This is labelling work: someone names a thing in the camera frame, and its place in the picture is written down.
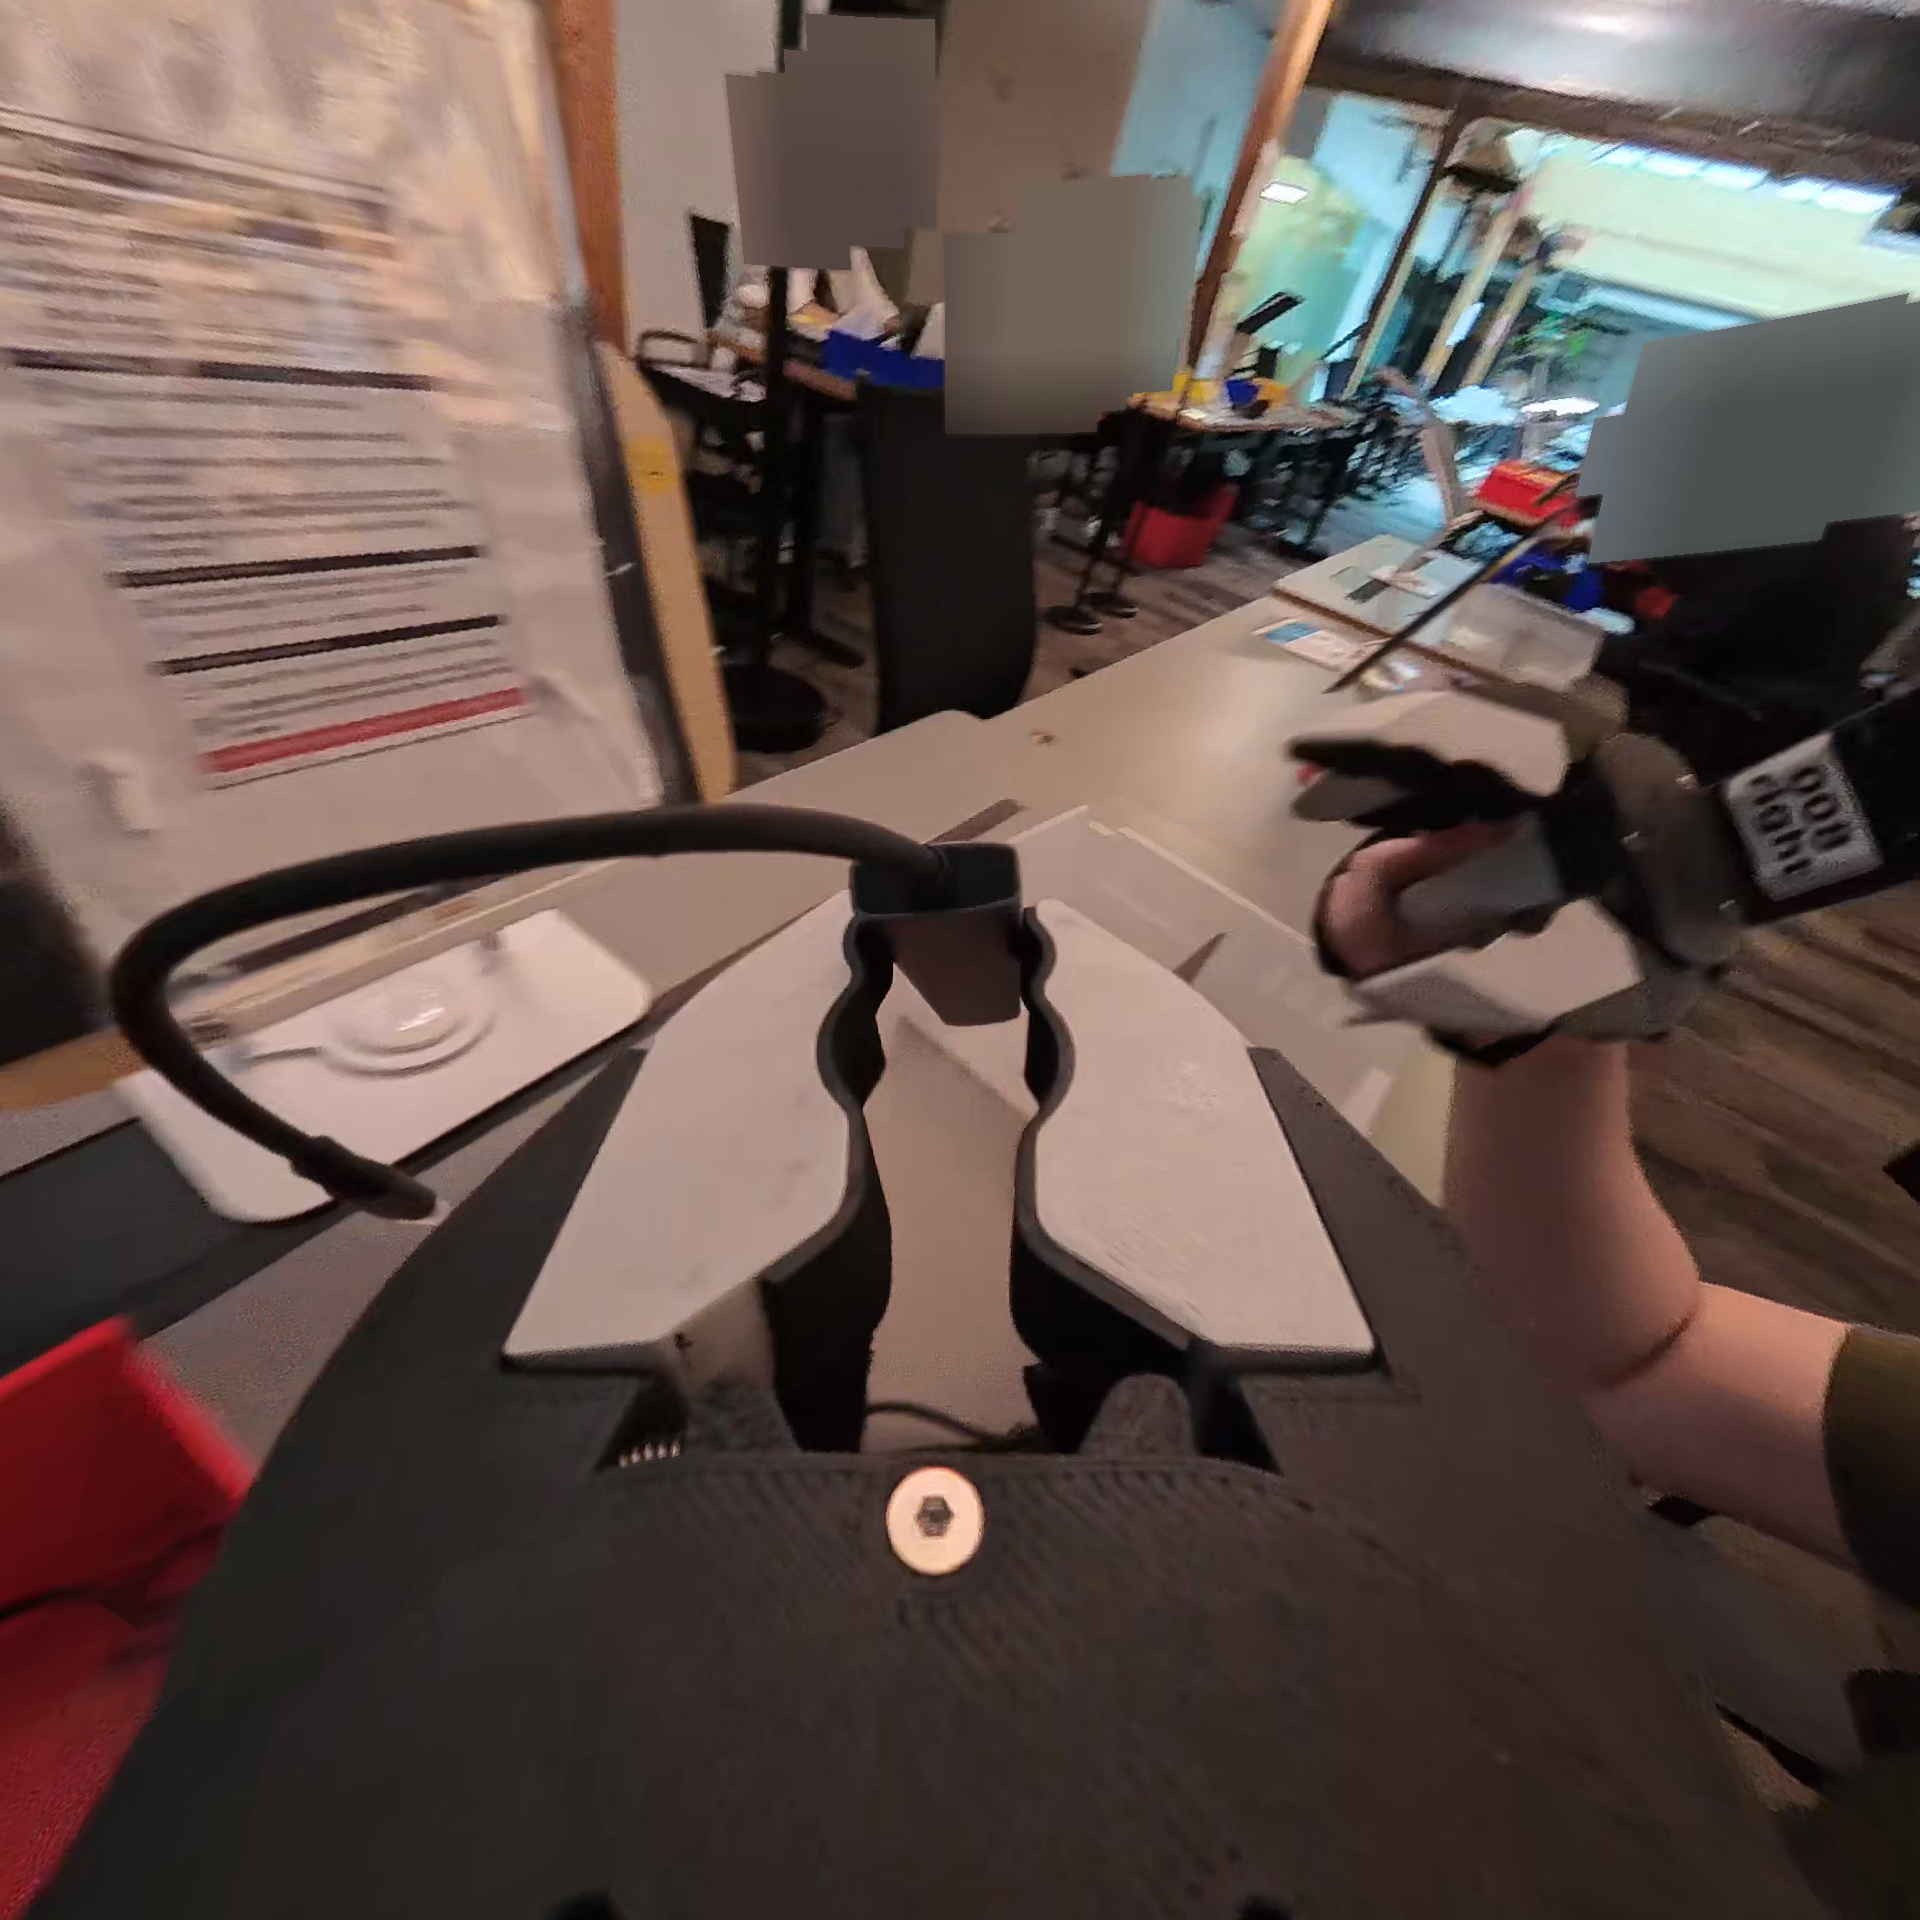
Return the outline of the black pole stand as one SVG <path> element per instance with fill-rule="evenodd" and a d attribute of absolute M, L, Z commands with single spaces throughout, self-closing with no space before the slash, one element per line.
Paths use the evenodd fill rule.
<path fill-rule="evenodd" d="M 814 626 L 826 420 L 850 414 L 857 390 L 827 372 L 818 345 L 797 336 L 793 295 L 810 294 L 811 274 L 769 268 L 761 288 L 758 311 L 740 310 L 713 339 L 758 383 L 754 626 L 727 658 L 727 707 L 737 745 L 774 758 L 818 745 L 831 724 L 826 695 L 781 665 L 780 649 L 797 647 L 835 667 L 863 664 L 857 647 Z"/>

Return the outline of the blue white card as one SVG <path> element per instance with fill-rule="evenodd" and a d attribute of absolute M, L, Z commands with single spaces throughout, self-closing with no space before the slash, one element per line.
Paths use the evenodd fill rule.
<path fill-rule="evenodd" d="M 1367 631 L 1348 631 L 1307 618 L 1285 618 L 1265 625 L 1254 638 L 1285 657 L 1300 658 L 1315 667 L 1342 678 L 1364 665 L 1383 646 Z"/>

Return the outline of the black adapter dongle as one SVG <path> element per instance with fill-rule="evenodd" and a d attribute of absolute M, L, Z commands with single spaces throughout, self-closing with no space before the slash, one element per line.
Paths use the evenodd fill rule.
<path fill-rule="evenodd" d="M 425 1222 L 438 1198 L 410 1172 L 300 1131 L 201 1056 L 167 1000 L 195 954 L 238 934 L 356 906 L 375 896 L 500 880 L 629 858 L 773 855 L 843 859 L 850 895 L 908 920 L 978 906 L 1022 906 L 1017 858 L 988 843 L 916 843 L 843 815 L 806 807 L 715 806 L 604 812 L 553 823 L 437 832 L 322 855 L 236 880 L 173 906 L 140 929 L 107 969 L 114 1027 L 134 1056 L 195 1110 L 262 1147 L 331 1203 L 396 1222 Z"/>

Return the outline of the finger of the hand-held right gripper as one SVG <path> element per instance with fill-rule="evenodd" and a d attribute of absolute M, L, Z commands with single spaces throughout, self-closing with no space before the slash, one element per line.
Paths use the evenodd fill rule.
<path fill-rule="evenodd" d="M 1574 764 L 1554 719 L 1470 694 L 1337 712 L 1298 732 L 1286 754 L 1297 820 L 1388 834 L 1510 823 L 1548 802 Z"/>

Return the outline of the red plastic bin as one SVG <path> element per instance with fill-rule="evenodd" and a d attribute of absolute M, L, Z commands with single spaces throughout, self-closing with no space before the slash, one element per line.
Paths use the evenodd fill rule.
<path fill-rule="evenodd" d="M 252 1481 L 123 1320 L 5 1375 L 5 1919 L 31 1908 L 154 1715 Z"/>
<path fill-rule="evenodd" d="M 1125 524 L 1119 554 L 1132 570 L 1195 570 L 1209 559 L 1236 497 L 1238 484 L 1223 482 L 1170 505 L 1141 502 Z"/>

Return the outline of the person's olive shirt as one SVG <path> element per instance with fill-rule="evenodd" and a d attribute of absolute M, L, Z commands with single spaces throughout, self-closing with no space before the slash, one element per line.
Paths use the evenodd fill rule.
<path fill-rule="evenodd" d="M 1917 1339 L 1850 1329 L 1821 1411 L 1841 1536 L 1862 1577 L 1917 1610 Z"/>

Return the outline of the wooden instruction board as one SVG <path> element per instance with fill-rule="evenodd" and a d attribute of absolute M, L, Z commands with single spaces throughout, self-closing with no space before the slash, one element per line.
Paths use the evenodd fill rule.
<path fill-rule="evenodd" d="M 695 801 L 539 4 L 3 7 L 5 839 L 85 956 Z"/>

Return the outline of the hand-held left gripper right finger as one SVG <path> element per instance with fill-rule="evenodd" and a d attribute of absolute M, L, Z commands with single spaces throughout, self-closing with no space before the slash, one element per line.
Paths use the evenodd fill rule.
<path fill-rule="evenodd" d="M 1179 1359 L 1354 1375 L 1377 1332 L 1238 1028 L 1076 908 L 1025 915 L 1013 1278 L 1102 1307 Z"/>

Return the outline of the person's right forearm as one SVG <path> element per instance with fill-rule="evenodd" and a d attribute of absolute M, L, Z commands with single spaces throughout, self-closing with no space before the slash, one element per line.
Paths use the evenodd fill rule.
<path fill-rule="evenodd" d="M 1457 1067 L 1444 1209 L 1475 1278 L 1643 1490 L 1843 1566 L 1825 1415 L 1847 1326 L 1700 1278 L 1628 1095 L 1619 1046 Z"/>

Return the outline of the person's right hand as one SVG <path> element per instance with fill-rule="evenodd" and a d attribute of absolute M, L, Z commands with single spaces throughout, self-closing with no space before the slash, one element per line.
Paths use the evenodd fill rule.
<path fill-rule="evenodd" d="M 1332 979 L 1363 982 L 1438 951 L 1401 915 L 1404 895 L 1457 864 L 1446 832 L 1388 834 L 1361 842 L 1325 879 L 1311 915 L 1316 959 Z"/>

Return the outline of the white stand base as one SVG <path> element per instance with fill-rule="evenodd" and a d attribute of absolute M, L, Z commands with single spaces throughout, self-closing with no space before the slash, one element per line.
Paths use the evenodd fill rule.
<path fill-rule="evenodd" d="M 581 1064 L 652 1003 L 639 974 L 543 911 L 204 1054 L 298 1131 L 399 1167 Z"/>

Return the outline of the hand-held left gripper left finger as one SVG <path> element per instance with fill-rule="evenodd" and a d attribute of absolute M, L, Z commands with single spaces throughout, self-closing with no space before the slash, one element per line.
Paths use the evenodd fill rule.
<path fill-rule="evenodd" d="M 646 1043 L 503 1360 L 629 1375 L 674 1408 L 774 1394 L 796 1442 L 857 1451 L 893 1234 L 866 1105 L 893 962 L 822 903 Z"/>

